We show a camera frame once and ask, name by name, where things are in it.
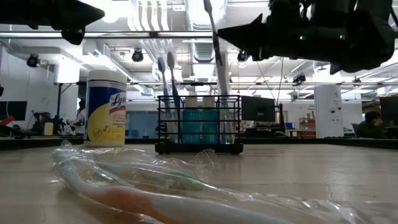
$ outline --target lysol wipes container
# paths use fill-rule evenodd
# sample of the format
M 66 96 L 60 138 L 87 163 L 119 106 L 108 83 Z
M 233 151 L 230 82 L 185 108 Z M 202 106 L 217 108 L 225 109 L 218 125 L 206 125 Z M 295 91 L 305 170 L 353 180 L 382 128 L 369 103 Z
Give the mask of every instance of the lysol wipes container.
M 127 78 L 118 72 L 88 74 L 86 93 L 86 147 L 124 146 L 126 138 Z

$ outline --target mouthwash bottle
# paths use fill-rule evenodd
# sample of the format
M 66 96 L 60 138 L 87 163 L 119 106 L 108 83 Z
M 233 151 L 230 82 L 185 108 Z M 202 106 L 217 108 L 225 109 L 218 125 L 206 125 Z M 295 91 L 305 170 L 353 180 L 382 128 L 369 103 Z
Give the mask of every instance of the mouthwash bottle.
M 215 107 L 214 97 L 212 96 L 203 97 L 203 107 L 214 108 Z M 202 134 L 201 137 L 202 144 L 218 144 L 217 110 L 203 109 L 201 111 L 201 120 L 202 120 L 202 133 L 212 133 L 212 134 Z
M 197 97 L 186 97 L 185 109 L 182 111 L 182 135 L 183 144 L 200 144 L 200 112 Z

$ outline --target table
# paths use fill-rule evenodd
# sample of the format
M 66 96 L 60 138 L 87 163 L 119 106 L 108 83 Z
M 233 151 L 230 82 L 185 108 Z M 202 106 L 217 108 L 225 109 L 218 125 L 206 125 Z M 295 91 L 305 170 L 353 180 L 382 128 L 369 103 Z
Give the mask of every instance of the table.
M 130 145 L 154 150 L 153 145 Z M 137 223 L 77 196 L 51 174 L 54 147 L 0 151 L 0 223 Z M 169 155 L 190 160 L 194 155 Z M 398 153 L 318 144 L 245 145 L 240 156 L 219 155 L 213 185 L 242 192 L 322 200 L 398 202 Z

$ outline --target clear plastic bag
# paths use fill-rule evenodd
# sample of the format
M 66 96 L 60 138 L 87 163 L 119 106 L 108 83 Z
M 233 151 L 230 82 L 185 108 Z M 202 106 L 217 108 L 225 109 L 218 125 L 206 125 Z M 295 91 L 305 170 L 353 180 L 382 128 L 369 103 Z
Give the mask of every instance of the clear plastic bag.
M 206 181 L 219 166 L 206 150 L 191 162 L 136 149 L 53 152 L 55 175 L 81 196 L 145 223 L 398 223 L 391 203 L 305 200 L 235 192 Z

